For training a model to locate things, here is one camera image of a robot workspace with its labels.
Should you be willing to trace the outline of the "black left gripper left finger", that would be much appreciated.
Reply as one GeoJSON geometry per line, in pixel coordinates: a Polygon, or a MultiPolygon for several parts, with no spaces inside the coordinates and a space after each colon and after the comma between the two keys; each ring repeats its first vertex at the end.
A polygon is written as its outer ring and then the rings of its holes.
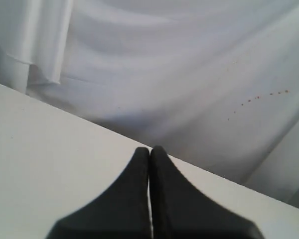
{"type": "Polygon", "coordinates": [[[126,168],[99,197],[58,220],[49,239],[148,239],[150,153],[138,147],[126,168]]]}

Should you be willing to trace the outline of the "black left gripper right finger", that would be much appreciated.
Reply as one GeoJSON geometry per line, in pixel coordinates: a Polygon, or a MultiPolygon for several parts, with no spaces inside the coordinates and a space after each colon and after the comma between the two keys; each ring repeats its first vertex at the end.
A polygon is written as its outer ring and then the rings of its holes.
{"type": "Polygon", "coordinates": [[[149,159],[149,195],[156,239],[262,239],[250,220],[217,204],[174,165],[161,146],[149,159]]]}

